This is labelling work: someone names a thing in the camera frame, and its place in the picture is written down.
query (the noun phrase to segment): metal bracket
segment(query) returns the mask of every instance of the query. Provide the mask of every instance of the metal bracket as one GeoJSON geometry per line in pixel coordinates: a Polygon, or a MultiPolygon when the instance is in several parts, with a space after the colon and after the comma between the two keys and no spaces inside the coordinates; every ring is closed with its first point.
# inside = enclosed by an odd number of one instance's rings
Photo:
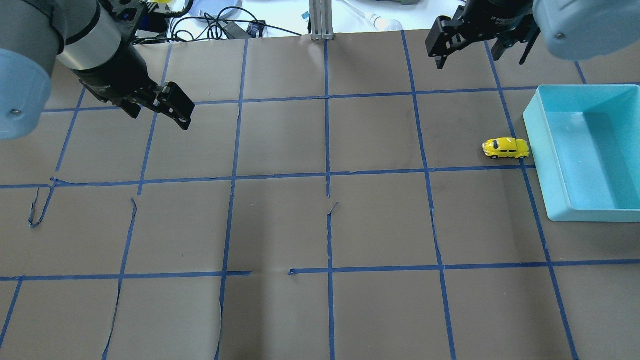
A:
{"type": "Polygon", "coordinates": [[[311,40],[333,40],[331,0],[309,0],[311,40]]]}

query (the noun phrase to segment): yellow object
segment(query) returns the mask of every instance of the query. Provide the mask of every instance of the yellow object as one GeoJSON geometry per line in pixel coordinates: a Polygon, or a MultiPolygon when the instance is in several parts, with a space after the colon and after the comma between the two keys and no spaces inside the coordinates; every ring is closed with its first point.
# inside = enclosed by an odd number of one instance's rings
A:
{"type": "Polygon", "coordinates": [[[516,158],[524,159],[529,156],[529,145],[523,139],[497,138],[489,139],[482,144],[484,155],[491,159],[516,158]]]}

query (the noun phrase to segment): blue bin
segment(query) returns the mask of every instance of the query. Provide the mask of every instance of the blue bin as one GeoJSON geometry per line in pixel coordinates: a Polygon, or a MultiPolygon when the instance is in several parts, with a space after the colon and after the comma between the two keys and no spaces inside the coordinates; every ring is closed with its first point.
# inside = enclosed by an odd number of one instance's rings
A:
{"type": "Polygon", "coordinates": [[[542,85],[524,121],[549,219],[640,222],[640,86],[542,85]]]}

